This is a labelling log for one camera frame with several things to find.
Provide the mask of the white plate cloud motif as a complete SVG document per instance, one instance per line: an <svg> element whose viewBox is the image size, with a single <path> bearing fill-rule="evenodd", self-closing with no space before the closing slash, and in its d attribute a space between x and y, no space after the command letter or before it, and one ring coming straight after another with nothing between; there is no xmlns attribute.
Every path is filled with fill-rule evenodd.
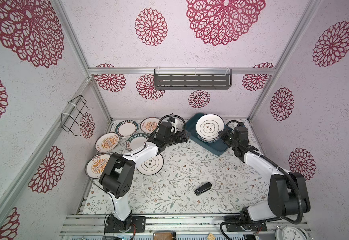
<svg viewBox="0 0 349 240"><path fill-rule="evenodd" d="M196 134L205 139L219 137L219 132L224 130L223 119L215 114L202 116L196 123Z"/></svg>
<svg viewBox="0 0 349 240"><path fill-rule="evenodd" d="M164 165L163 156L159 154L158 156L155 156L153 158L146 160L136 169L142 175L152 176L160 172L161 169L163 168L163 165Z"/></svg>

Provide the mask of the green rim plate front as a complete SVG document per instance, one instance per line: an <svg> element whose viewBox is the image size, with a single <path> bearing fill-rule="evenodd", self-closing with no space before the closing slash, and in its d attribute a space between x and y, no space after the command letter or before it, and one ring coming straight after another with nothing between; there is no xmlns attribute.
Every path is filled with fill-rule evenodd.
<svg viewBox="0 0 349 240"><path fill-rule="evenodd" d="M203 138L202 136L199 136L199 135L197 135L197 137L198 137L201 141L203 141L203 142L205 142L205 143L214 143L214 142L217 142L218 139L219 139L219 137L213 138L213 139L205 139L205 138Z"/></svg>

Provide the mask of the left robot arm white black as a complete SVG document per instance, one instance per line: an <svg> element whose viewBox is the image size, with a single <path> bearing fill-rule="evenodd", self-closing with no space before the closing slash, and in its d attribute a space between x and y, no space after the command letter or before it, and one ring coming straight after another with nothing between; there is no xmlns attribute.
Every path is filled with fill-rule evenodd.
<svg viewBox="0 0 349 240"><path fill-rule="evenodd" d="M127 154L110 155L99 183L111 197L114 219L124 223L132 216L127 194L131 188L136 167L158 156L166 147L186 143L188 139L189 133L186 131L185 120L178 115L165 115L141 147Z"/></svg>

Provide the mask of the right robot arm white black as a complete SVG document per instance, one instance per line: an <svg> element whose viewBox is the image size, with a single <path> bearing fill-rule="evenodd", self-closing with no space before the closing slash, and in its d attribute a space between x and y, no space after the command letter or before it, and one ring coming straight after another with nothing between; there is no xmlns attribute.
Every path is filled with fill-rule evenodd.
<svg viewBox="0 0 349 240"><path fill-rule="evenodd" d="M246 127L236 126L232 131L224 129L219 132L219 137L232 148L241 162L269 180L267 199L243 208L240 221L244 224L259 224L285 220L300 224L303 214L310 211L305 177L298 172L285 170L250 145Z"/></svg>

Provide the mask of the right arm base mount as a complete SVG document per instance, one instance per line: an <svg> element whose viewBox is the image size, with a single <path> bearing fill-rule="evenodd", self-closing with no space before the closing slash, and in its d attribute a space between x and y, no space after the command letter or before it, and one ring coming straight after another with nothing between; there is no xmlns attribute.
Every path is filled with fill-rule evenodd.
<svg viewBox="0 0 349 240"><path fill-rule="evenodd" d="M244 222L240 216L225 216L224 221L228 232L266 232L268 230L265 223L255 223L253 221Z"/></svg>

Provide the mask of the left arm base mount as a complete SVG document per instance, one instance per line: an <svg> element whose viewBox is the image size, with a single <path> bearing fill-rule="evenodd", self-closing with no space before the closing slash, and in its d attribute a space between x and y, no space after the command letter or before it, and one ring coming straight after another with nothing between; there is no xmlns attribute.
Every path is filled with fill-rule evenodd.
<svg viewBox="0 0 349 240"><path fill-rule="evenodd" d="M113 215L107 217L104 224L105 233L143 233L145 231L146 217L128 216L125 221L120 221Z"/></svg>

